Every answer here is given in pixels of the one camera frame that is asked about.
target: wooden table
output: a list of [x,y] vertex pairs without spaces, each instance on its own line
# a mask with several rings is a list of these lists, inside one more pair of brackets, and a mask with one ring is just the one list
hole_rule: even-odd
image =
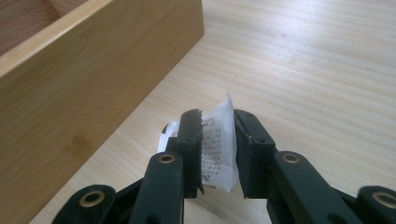
[[[205,36],[35,217],[49,223],[77,190],[141,178],[161,130],[233,95],[280,150],[306,156],[333,187],[396,189],[396,4],[204,0]],[[265,200],[211,188],[186,223],[270,223]]]

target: white paper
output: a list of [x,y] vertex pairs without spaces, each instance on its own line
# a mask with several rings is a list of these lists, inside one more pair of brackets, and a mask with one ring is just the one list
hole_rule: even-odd
[[[238,181],[231,95],[228,94],[228,100],[217,105],[209,114],[202,115],[202,120],[202,182],[231,192]],[[168,124],[166,132],[161,134],[158,152],[165,151],[169,137],[177,136],[178,125],[178,121]]]

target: light wood surface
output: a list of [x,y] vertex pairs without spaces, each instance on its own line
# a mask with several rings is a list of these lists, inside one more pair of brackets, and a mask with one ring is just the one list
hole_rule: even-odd
[[87,0],[49,0],[60,17],[81,6]]
[[[205,36],[35,217],[49,223],[91,184],[144,175],[163,126],[233,94],[278,149],[306,156],[335,188],[396,189],[396,4],[204,0]],[[265,200],[206,188],[185,223],[270,223]]]
[[48,0],[0,0],[0,56],[58,19]]
[[0,223],[30,221],[204,34],[199,0],[92,1],[0,58]]

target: table surface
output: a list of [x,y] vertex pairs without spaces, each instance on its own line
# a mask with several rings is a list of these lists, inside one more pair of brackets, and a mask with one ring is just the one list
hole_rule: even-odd
[[[205,36],[32,220],[50,223],[77,190],[140,179],[168,121],[233,95],[279,150],[328,183],[396,189],[396,4],[204,0]],[[265,200],[205,188],[185,223],[270,223]]]

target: wooden box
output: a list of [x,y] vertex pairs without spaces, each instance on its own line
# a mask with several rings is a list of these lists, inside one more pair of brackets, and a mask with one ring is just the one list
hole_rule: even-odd
[[53,17],[0,56],[0,223],[30,221],[204,34],[200,0],[54,1],[0,3],[10,42],[40,20],[5,16]]

